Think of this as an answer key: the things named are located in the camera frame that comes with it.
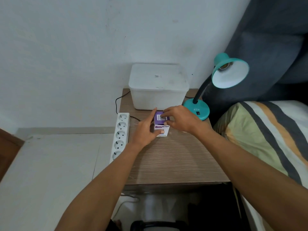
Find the power strip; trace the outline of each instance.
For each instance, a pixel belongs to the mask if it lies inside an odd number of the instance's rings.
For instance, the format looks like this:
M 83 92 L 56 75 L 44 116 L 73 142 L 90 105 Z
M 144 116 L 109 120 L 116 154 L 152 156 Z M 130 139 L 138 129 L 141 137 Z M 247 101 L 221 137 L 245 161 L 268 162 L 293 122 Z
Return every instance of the power strip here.
M 130 124 L 129 113 L 118 113 L 115 125 L 115 133 L 113 135 L 113 142 L 112 142 L 111 156 L 109 163 L 111 163 L 115 158 L 117 158 L 121 154 L 126 144 L 128 143 L 129 124 Z

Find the barcode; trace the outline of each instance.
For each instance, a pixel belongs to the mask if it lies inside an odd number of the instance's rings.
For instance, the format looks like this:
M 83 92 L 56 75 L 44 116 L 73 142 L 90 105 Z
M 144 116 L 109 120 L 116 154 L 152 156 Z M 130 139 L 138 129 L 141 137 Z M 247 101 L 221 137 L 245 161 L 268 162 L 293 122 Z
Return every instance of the barcode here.
M 161 117 L 160 115 L 161 115 L 161 114 L 157 114 L 157 115 L 156 115 L 158 121 L 167 121 L 167 117 L 164 117 L 164 118 L 163 118 L 163 117 Z

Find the upholstered headboard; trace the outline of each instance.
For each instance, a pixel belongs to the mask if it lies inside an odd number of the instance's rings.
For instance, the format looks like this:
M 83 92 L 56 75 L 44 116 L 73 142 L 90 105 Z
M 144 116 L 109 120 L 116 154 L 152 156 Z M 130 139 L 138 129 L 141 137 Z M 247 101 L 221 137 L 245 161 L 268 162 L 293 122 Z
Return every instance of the upholstered headboard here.
M 251 0 L 226 53 L 245 60 L 248 76 L 219 89 L 210 82 L 202 96 L 215 124 L 239 101 L 289 100 L 306 103 L 308 89 L 308 0 Z

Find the lamp shade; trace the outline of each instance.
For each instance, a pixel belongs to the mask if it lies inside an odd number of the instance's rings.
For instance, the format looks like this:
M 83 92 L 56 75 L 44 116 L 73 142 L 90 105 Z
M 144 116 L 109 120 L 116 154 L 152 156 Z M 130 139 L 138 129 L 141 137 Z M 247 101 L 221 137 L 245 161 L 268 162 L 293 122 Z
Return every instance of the lamp shade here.
M 229 58 L 228 54 L 220 53 L 214 59 L 212 83 L 217 88 L 229 88 L 239 84 L 247 76 L 249 65 L 238 58 Z

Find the product box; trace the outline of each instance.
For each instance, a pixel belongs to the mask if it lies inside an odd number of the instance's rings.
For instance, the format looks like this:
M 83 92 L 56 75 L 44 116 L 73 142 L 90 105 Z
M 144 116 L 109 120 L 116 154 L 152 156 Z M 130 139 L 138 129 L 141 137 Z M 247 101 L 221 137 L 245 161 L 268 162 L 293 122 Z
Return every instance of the product box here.
M 170 120 L 170 117 L 161 117 L 163 111 L 157 111 L 154 115 L 154 130 L 164 130 L 165 133 L 158 135 L 157 137 L 166 137 L 170 126 L 165 126 L 164 122 Z

